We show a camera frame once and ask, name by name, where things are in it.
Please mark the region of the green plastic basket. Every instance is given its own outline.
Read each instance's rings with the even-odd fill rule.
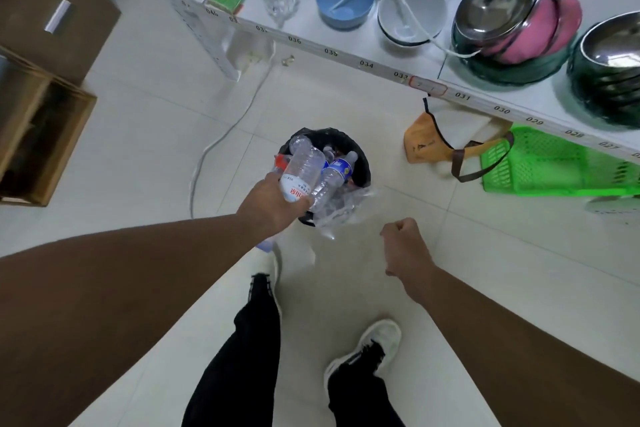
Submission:
[[[548,135],[528,126],[511,129],[507,158],[483,177],[484,190],[520,196],[632,196],[640,194],[640,165]],[[480,156],[483,169],[507,142]]]

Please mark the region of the brown box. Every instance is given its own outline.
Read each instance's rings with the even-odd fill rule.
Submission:
[[[96,97],[1,51],[0,203],[46,206]]]
[[[46,31],[63,1],[68,10]],[[0,46],[79,85],[119,17],[110,0],[0,0]]]

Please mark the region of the forearm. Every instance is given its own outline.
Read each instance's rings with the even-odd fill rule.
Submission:
[[[435,266],[416,300],[502,427],[637,426],[640,383],[550,336]]]
[[[66,426],[263,238],[236,215],[0,260],[0,424]]]

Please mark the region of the clear plastic bag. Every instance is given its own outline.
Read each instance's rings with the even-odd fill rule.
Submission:
[[[373,186],[344,185],[332,199],[314,213],[314,225],[324,236],[334,239],[336,230],[344,225],[361,223],[378,211],[378,189]]]

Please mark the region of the orange bag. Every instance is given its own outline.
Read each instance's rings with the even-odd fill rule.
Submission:
[[[500,164],[502,159],[507,156],[511,148],[513,148],[514,139],[511,131],[507,131],[501,139],[488,140],[484,143],[469,142],[463,149],[452,148],[442,136],[435,117],[431,112],[429,112],[427,99],[423,98],[422,100],[424,102],[424,113],[420,115],[417,120],[413,122],[412,126],[404,132],[404,151],[406,153],[406,160],[412,164],[450,160],[451,174],[453,177],[460,182],[468,182],[481,178],[487,172],[492,171],[495,166]],[[509,150],[501,156],[497,162],[486,169],[472,172],[466,176],[460,175],[462,163],[466,158],[479,156],[483,152],[492,148],[502,139],[507,140],[509,143]]]

